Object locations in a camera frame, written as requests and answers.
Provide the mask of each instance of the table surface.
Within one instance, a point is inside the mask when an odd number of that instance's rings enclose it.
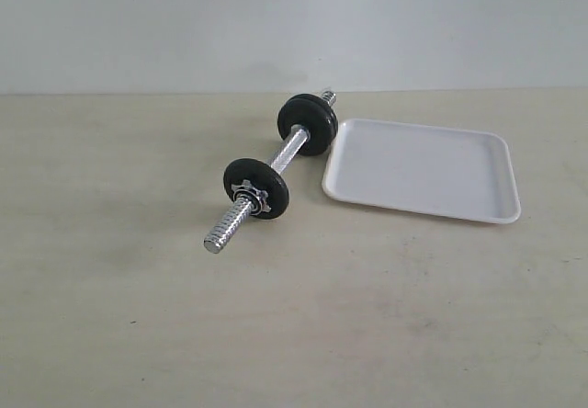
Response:
[[[345,205],[297,157],[287,212],[209,254],[288,96],[0,97],[2,406],[586,406],[588,91],[340,94],[504,137],[520,220]]]

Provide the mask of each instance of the dumbbell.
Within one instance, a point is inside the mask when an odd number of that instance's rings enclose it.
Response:
[[[273,220],[289,204],[289,191],[281,174],[296,154],[324,153],[337,135],[339,123],[333,111],[336,94],[298,94],[286,101],[277,114],[277,131],[283,142],[265,163],[253,158],[231,162],[222,178],[232,207],[204,238],[204,247],[218,254],[251,217]]]

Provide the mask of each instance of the square plastic tray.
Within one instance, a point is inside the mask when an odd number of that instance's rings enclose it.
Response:
[[[339,201],[469,221],[521,214],[506,142],[475,130],[346,120],[322,188]]]

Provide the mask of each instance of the white wall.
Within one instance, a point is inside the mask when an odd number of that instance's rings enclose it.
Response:
[[[0,93],[588,85],[588,0],[0,0]]]

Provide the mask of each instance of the dumbbell handle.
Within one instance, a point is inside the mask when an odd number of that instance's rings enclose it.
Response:
[[[329,106],[332,106],[336,100],[335,93],[329,90],[323,91],[321,98]],[[282,145],[276,153],[267,160],[267,165],[278,174],[281,174],[310,137],[306,128],[300,125],[294,125],[290,130],[290,134],[282,142]],[[227,210],[220,221],[204,238],[204,247],[209,252],[218,254],[229,243],[239,229],[239,226],[253,213],[254,208],[255,204],[248,197],[240,196],[236,198],[232,203],[232,207]]]

